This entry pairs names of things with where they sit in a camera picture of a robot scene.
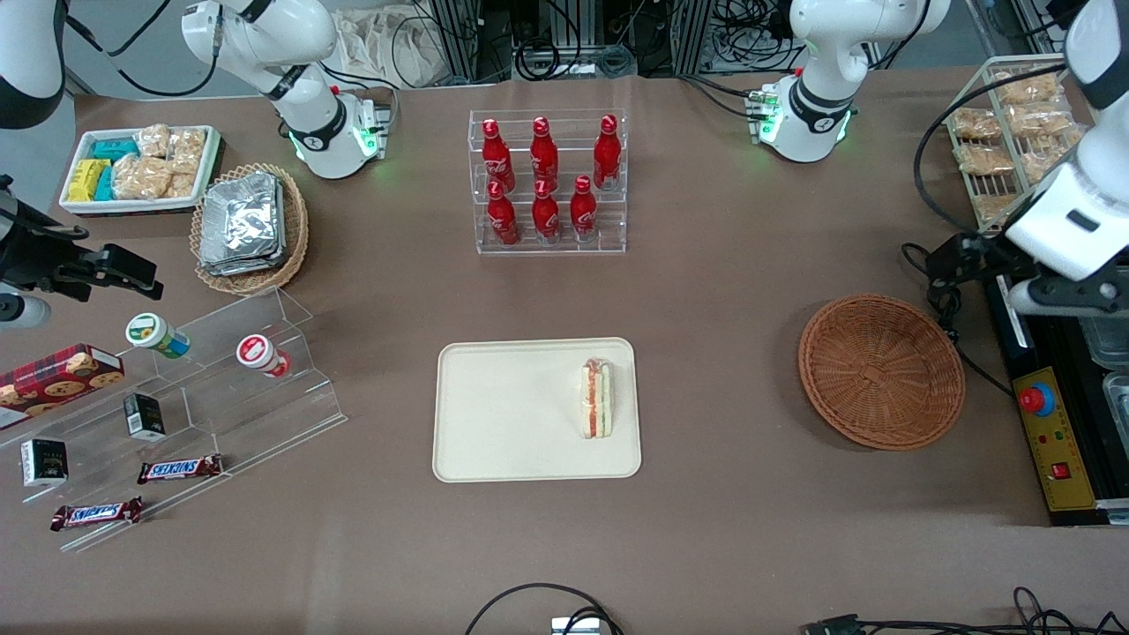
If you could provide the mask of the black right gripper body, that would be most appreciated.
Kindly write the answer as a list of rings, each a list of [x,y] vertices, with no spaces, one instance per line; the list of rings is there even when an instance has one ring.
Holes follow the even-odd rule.
[[[88,237],[82,228],[62,229],[60,221],[23,205],[12,193],[14,180],[3,176],[3,240],[1,277],[17,290],[56,293],[72,301],[89,301],[100,286],[91,250],[78,245]]]

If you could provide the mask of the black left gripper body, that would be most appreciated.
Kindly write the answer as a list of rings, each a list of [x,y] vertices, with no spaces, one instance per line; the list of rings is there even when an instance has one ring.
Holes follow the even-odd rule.
[[[1036,279],[1042,275],[1036,259],[1017,247],[1004,235],[963,236],[963,281],[987,281],[997,276],[1013,279]]]

